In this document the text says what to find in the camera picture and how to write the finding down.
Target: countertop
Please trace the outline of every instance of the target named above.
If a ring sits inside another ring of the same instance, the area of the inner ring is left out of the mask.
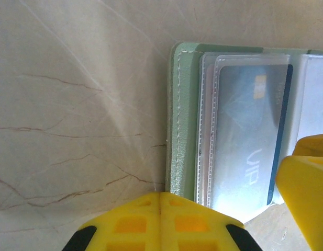
[[[323,49],[323,1],[0,0],[0,250],[61,250],[164,189],[180,41]],[[285,205],[247,228],[264,250],[308,250]]]

